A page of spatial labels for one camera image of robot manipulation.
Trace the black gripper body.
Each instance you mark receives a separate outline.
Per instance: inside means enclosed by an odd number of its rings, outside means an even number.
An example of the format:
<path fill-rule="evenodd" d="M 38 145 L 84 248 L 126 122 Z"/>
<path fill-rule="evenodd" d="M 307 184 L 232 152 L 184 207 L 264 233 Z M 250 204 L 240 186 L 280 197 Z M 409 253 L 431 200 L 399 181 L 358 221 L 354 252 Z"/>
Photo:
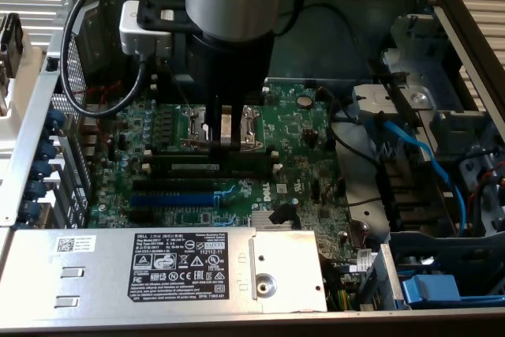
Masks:
<path fill-rule="evenodd" d="M 187 36 L 187 70 L 209 93 L 257 91 L 268 75 L 275 36 L 239 43 L 202 33 Z"/>

